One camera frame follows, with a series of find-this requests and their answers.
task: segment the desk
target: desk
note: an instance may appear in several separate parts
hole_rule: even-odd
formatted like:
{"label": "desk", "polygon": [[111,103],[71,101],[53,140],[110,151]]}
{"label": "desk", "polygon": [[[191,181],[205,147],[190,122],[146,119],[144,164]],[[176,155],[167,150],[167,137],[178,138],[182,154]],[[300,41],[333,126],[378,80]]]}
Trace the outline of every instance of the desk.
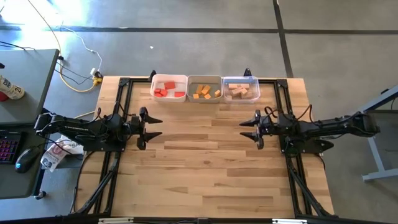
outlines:
{"label": "desk", "polygon": [[[104,78],[97,104],[102,114],[112,113],[119,79]],[[304,81],[288,79],[288,84],[294,113],[301,114],[308,106]],[[265,147],[259,151],[256,144],[239,135],[254,130],[238,126],[252,118],[254,110],[276,106],[273,87],[261,85],[261,97],[253,105],[159,103],[149,89],[149,83],[134,84],[129,113],[146,106],[151,116],[164,121],[148,125],[147,130],[163,134],[147,144],[145,151],[138,150],[136,138],[127,142],[119,166],[113,217],[294,216],[278,137],[264,137]],[[83,168],[78,208],[98,185],[103,156],[102,152],[94,153]],[[333,213],[321,161],[303,154],[303,164],[309,189]],[[303,210],[302,194],[298,195]]]}
{"label": "desk", "polygon": [[[33,125],[43,110],[58,54],[57,49],[0,51],[0,62],[6,66],[0,70],[1,75],[25,89],[23,98],[0,102],[0,129],[16,129],[27,134],[20,153],[30,146],[45,142],[35,135]],[[9,127],[15,124],[23,124],[23,127]],[[40,169],[40,158],[25,174],[15,172],[13,165],[0,165],[0,199],[39,193],[44,174],[44,170]]]}

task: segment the workbench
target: workbench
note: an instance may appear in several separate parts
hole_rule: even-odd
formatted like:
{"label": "workbench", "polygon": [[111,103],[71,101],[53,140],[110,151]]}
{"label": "workbench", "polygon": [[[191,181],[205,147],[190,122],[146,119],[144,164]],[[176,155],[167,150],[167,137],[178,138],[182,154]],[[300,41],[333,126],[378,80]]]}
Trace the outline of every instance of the workbench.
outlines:
{"label": "workbench", "polygon": [[[120,78],[103,80],[97,103],[102,115],[113,112]],[[287,83],[294,114],[300,115],[309,104],[304,80],[289,78]],[[278,137],[264,137],[264,149],[257,150],[253,141],[239,135],[254,131],[238,124],[251,119],[256,109],[276,107],[273,87],[260,84],[260,89],[261,97],[252,105],[199,104],[188,100],[160,103],[152,99],[150,83],[135,83],[128,113],[138,113],[145,106],[150,116],[164,121],[147,125],[147,131],[163,134],[151,140],[145,151],[138,150],[137,137],[127,142],[111,216],[293,218],[285,157]],[[308,115],[302,119],[309,120]],[[77,208],[98,186],[103,157],[103,152],[96,152],[85,163]],[[333,213],[320,158],[302,154],[302,160],[308,188],[324,209]],[[107,191],[101,208],[106,204]],[[299,190],[298,200],[303,210]]]}

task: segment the yellow cable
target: yellow cable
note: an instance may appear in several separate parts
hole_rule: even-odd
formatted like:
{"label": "yellow cable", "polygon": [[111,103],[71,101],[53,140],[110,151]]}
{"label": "yellow cable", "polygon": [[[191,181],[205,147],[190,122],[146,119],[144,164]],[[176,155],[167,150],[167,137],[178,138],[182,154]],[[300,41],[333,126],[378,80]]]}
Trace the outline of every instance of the yellow cable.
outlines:
{"label": "yellow cable", "polygon": [[86,115],[92,114],[92,113],[94,113],[94,112],[95,112],[95,111],[90,111],[90,112],[88,112],[88,113],[81,114],[81,115],[79,115],[79,116],[76,116],[76,117],[75,117],[75,119],[78,119],[78,118],[81,118],[81,117],[83,117],[83,116],[86,116]]}
{"label": "yellow cable", "polygon": [[[47,23],[47,21],[44,19],[44,17],[41,15],[41,13],[36,9],[36,7],[31,3],[31,1],[30,1],[30,0],[27,0],[27,1],[28,1],[28,2],[30,3],[30,5],[36,10],[36,12],[39,14],[39,16],[43,19],[43,21],[44,21],[44,22],[47,24],[47,26],[50,28],[52,34],[53,34],[54,37],[55,37],[55,40],[57,40],[58,48],[59,48],[59,50],[60,50],[60,56],[62,56],[61,45],[60,45],[60,42],[58,41],[57,36],[55,35],[54,30],[52,30],[52,28],[50,27],[50,25]],[[95,86],[95,83],[94,83],[94,82],[93,82],[93,86],[91,86],[91,87],[90,87],[89,89],[87,89],[87,90],[77,90],[77,89],[75,89],[74,87],[70,86],[70,85],[67,83],[67,81],[65,81],[65,79],[63,79],[63,76],[62,76],[62,66],[63,66],[63,65],[60,65],[60,78],[61,78],[61,80],[64,82],[64,84],[65,84],[67,87],[69,87],[69,88],[72,89],[72,90],[75,90],[75,91],[78,92],[78,93],[85,93],[85,92],[88,92],[88,91],[90,91],[90,90],[92,90],[92,89],[94,88],[94,86]]]}

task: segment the gray desk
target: gray desk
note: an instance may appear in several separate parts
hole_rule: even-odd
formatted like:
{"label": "gray desk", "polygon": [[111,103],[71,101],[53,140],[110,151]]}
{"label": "gray desk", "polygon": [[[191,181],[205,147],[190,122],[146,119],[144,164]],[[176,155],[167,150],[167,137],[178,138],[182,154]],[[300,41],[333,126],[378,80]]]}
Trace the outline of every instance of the gray desk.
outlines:
{"label": "gray desk", "polygon": [[[0,62],[6,66],[0,69],[0,73],[25,89],[22,99],[0,103],[0,129],[17,129],[27,133],[20,152],[45,142],[35,135],[33,123],[43,110],[58,54],[59,51],[55,49],[0,51]],[[10,128],[16,124],[28,125]],[[13,165],[0,165],[0,199],[38,194],[44,174],[40,168],[40,158],[25,174],[15,172]]]}
{"label": "gray desk", "polygon": [[0,74],[25,89],[23,98],[0,103],[0,124],[36,120],[42,112],[58,55],[57,49],[0,51],[0,63],[6,66]]}

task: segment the white cable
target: white cable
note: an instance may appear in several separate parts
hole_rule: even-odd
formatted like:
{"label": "white cable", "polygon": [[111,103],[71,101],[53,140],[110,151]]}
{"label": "white cable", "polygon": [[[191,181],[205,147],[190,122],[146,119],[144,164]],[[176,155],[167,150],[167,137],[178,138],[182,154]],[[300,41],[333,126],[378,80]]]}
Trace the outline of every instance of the white cable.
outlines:
{"label": "white cable", "polygon": [[83,38],[81,38],[74,30],[71,30],[71,29],[66,28],[66,27],[62,27],[62,25],[60,26],[60,28],[64,28],[64,29],[66,29],[66,30],[69,30],[70,32],[73,32],[77,37],[80,38],[80,40],[81,40],[81,42],[83,43],[83,45],[85,46],[85,49],[86,49],[86,50],[88,50],[88,51],[90,51],[90,52],[93,52],[93,53],[96,53],[96,54],[98,55],[98,57],[99,57],[98,71],[100,71],[100,70],[101,70],[101,65],[102,65],[102,58],[101,58],[101,56],[100,56],[100,53],[98,53],[97,51],[95,51],[95,50],[93,50],[93,49],[89,49],[89,48],[86,46],[85,41],[83,40]]}

